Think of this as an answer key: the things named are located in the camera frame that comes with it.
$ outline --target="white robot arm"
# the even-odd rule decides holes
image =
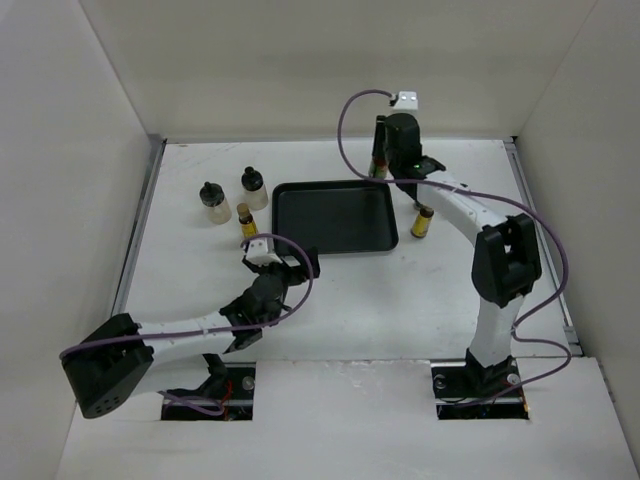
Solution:
[[[420,128],[411,114],[385,117],[384,129],[384,155],[398,186],[441,214],[474,246],[471,277],[480,295],[476,333],[463,367],[432,369],[438,383],[434,393],[437,398],[490,397],[517,373],[511,357],[513,324],[542,273],[533,220],[524,214],[505,216],[465,195],[466,185],[422,154]]]
[[[219,355],[242,350],[262,338],[262,327],[275,324],[281,312],[289,309],[284,304],[288,288],[308,281],[310,274],[314,278],[320,274],[316,249],[305,251],[313,272],[300,253],[290,253],[300,266],[291,267],[271,253],[266,240],[252,240],[243,263],[258,277],[220,310],[157,324],[136,323],[129,314],[118,314],[63,352],[62,366],[83,416],[101,417],[133,395],[168,389],[220,398],[228,372]],[[184,375],[185,360],[192,365],[199,362],[196,372],[201,374]]]

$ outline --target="black plastic tray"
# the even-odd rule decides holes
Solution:
[[[278,185],[271,231],[321,254],[386,252],[398,244],[389,186],[362,180]],[[288,253],[279,242],[275,250]]]

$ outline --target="brown glass vial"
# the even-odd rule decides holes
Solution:
[[[258,227],[256,227],[256,222],[253,220],[249,206],[246,203],[239,203],[236,208],[238,210],[238,220],[240,222],[240,228],[242,229],[242,236],[249,238],[257,235]]]
[[[434,213],[435,212],[433,211],[433,208],[429,208],[423,205],[420,209],[420,212],[418,213],[418,216],[416,217],[416,221],[413,222],[413,227],[411,227],[411,235],[416,238],[426,237]]]

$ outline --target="small glass bottle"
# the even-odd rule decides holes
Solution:
[[[231,209],[224,196],[222,187],[217,183],[205,182],[200,189],[200,200],[207,207],[207,215],[216,225],[227,223],[231,219]]]
[[[254,170],[253,167],[247,167],[244,169],[241,181],[244,188],[244,198],[251,210],[262,210],[268,205],[269,195],[260,172]]]
[[[258,227],[256,226],[256,222],[253,220],[253,215],[251,215],[249,206],[246,203],[239,203],[237,210],[240,228],[242,229],[242,236],[244,238],[249,238],[257,235]]]
[[[420,209],[420,212],[418,213],[418,216],[416,217],[416,221],[413,222],[413,227],[411,227],[411,235],[416,238],[426,237],[434,213],[435,212],[433,211],[433,208],[423,205]]]

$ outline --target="purple cable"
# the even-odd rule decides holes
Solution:
[[[219,417],[224,414],[224,408],[220,404],[218,400],[212,400],[210,398],[204,397],[178,397],[176,395],[172,395],[168,392],[158,392],[164,398],[169,400],[169,403],[164,406],[164,409],[169,408],[174,403],[179,403],[180,405],[184,405],[185,407],[189,407],[191,410],[195,410],[198,413],[202,413],[203,415],[207,415],[208,417]],[[201,407],[200,405],[196,405],[193,403],[194,400],[206,400],[208,402],[213,402],[216,404],[218,410],[207,410],[206,408]]]
[[[524,204],[522,204],[520,202],[517,202],[517,201],[512,200],[510,198],[507,198],[507,197],[503,197],[501,195],[494,195],[494,194],[491,194],[491,193],[483,193],[483,192],[474,192],[474,191],[471,191],[471,190],[458,190],[456,187],[453,187],[451,185],[447,185],[445,183],[440,183],[440,182],[433,182],[431,180],[416,180],[416,179],[385,180],[385,179],[381,179],[381,178],[370,178],[367,175],[363,175],[362,173],[360,173],[351,164],[351,162],[347,158],[347,154],[344,151],[344,146],[342,144],[342,127],[343,127],[343,124],[344,124],[344,119],[345,119],[345,117],[347,115],[347,111],[349,110],[349,107],[351,106],[351,104],[356,99],[358,99],[360,97],[364,97],[365,95],[383,95],[383,96],[388,97],[388,98],[392,98],[393,97],[393,94],[391,92],[387,92],[386,90],[379,90],[379,89],[363,90],[361,92],[358,92],[358,93],[352,95],[347,100],[347,102],[344,104],[344,107],[342,107],[342,112],[340,112],[340,118],[338,120],[338,132],[337,132],[338,150],[340,151],[340,156],[342,157],[342,160],[346,164],[347,168],[349,170],[351,170],[351,172],[356,177],[359,177],[362,180],[366,180],[366,181],[374,182],[374,183],[399,184],[399,185],[403,185],[403,184],[430,185],[432,187],[439,187],[439,188],[443,188],[445,190],[450,190],[450,191],[455,190],[456,193],[459,194],[459,195],[465,195],[465,196],[468,196],[468,197],[486,198],[488,200],[496,200],[496,201],[499,201],[499,202],[507,203],[509,205],[512,205],[514,207],[519,208],[520,210],[522,210],[525,213],[527,213],[528,215],[530,215],[533,219],[535,219],[542,226],[542,228],[544,228],[547,231],[547,233],[549,234],[549,236],[551,237],[551,239],[555,243],[555,245],[556,245],[556,247],[558,249],[558,253],[560,254],[560,261],[562,263],[562,280],[560,281],[560,285],[558,286],[557,290],[549,298],[547,298],[546,300],[540,302],[538,305],[533,307],[528,312],[524,313],[515,322],[513,322],[513,330],[512,330],[511,336],[513,337],[513,339],[515,341],[520,342],[520,343],[538,343],[538,344],[552,345],[554,347],[558,347],[559,349],[563,350],[564,353],[566,354],[565,361],[561,365],[559,365],[558,367],[556,367],[556,368],[554,368],[552,370],[549,370],[548,372],[542,373],[540,375],[536,375],[536,376],[531,377],[531,378],[529,378],[527,380],[523,380],[520,383],[512,385],[509,388],[505,388],[504,390],[498,392],[497,394],[495,394],[495,395],[493,395],[491,397],[480,399],[480,400],[476,400],[476,401],[473,401],[473,402],[459,403],[459,404],[456,404],[456,407],[472,407],[472,406],[476,406],[476,405],[485,404],[486,402],[491,402],[491,401],[495,400],[498,397],[501,397],[501,396],[503,396],[503,395],[505,395],[505,394],[507,394],[509,392],[512,392],[514,390],[517,390],[517,389],[521,388],[523,385],[527,385],[527,384],[535,382],[537,380],[542,380],[543,378],[550,377],[551,375],[554,375],[554,374],[558,373],[560,370],[563,370],[564,368],[566,368],[569,365],[569,363],[571,362],[571,351],[569,351],[569,349],[566,348],[564,345],[562,345],[562,344],[560,344],[558,342],[555,342],[553,340],[546,340],[546,339],[542,339],[542,338],[522,338],[522,337],[519,337],[518,334],[516,333],[516,328],[518,328],[522,324],[522,322],[524,322],[526,319],[528,319],[529,317],[531,317],[532,315],[534,315],[535,313],[539,312],[544,307],[546,307],[547,305],[549,305],[550,303],[555,301],[558,297],[560,297],[560,295],[562,294],[562,292],[564,291],[564,289],[567,286],[567,282],[569,280],[569,259],[567,257],[567,252],[565,251],[564,246],[562,245],[562,242],[560,241],[560,238],[558,237],[558,235],[553,231],[551,226],[536,211],[534,211],[530,207],[528,207],[528,206],[526,206],[526,205],[524,205]]]
[[[216,327],[216,328],[209,328],[206,331],[203,331],[203,330],[192,330],[192,331],[188,331],[188,332],[176,332],[176,333],[146,333],[146,334],[142,334],[142,335],[126,335],[126,336],[122,336],[122,337],[114,337],[114,338],[105,338],[105,339],[102,339],[102,340],[94,340],[92,342],[84,342],[84,343],[80,343],[78,345],[74,345],[73,347],[69,347],[66,350],[64,350],[60,354],[60,360],[64,359],[64,357],[66,357],[67,355],[70,355],[72,353],[77,353],[77,352],[81,352],[81,351],[84,351],[84,350],[89,350],[91,348],[104,347],[104,346],[107,346],[107,345],[117,345],[117,344],[120,344],[120,343],[134,342],[134,341],[138,341],[138,340],[166,340],[166,339],[173,339],[173,338],[194,337],[194,336],[197,336],[197,335],[203,335],[203,334],[206,335],[206,334],[209,334],[209,333],[237,332],[237,331],[240,331],[240,330],[255,330],[257,328],[272,327],[274,325],[277,325],[281,321],[286,320],[287,318],[292,316],[294,313],[296,313],[298,310],[300,310],[302,305],[307,301],[307,299],[309,298],[309,295],[311,294],[311,288],[313,287],[313,265],[311,264],[311,260],[309,259],[309,257],[305,253],[305,251],[302,249],[302,247],[300,247],[300,245],[298,245],[295,242],[292,242],[288,238],[281,237],[280,235],[275,235],[273,233],[259,233],[257,235],[254,235],[251,238],[245,239],[242,242],[242,246],[245,246],[251,240],[257,240],[259,238],[271,238],[271,239],[274,239],[274,240],[278,240],[279,242],[286,243],[287,245],[289,245],[289,246],[293,247],[294,249],[296,249],[298,251],[298,253],[300,253],[300,255],[302,256],[302,259],[304,260],[304,263],[306,264],[307,271],[309,272],[309,282],[308,282],[308,286],[307,286],[307,291],[305,292],[305,294],[302,297],[302,299],[298,302],[298,304],[295,307],[293,307],[291,310],[289,310],[287,313],[285,313],[284,315],[276,318],[275,320],[271,320],[269,322],[264,322],[264,323],[257,323],[255,325],[239,325],[239,326],[236,326],[236,327],[233,327],[233,326],[231,326],[231,327]]]

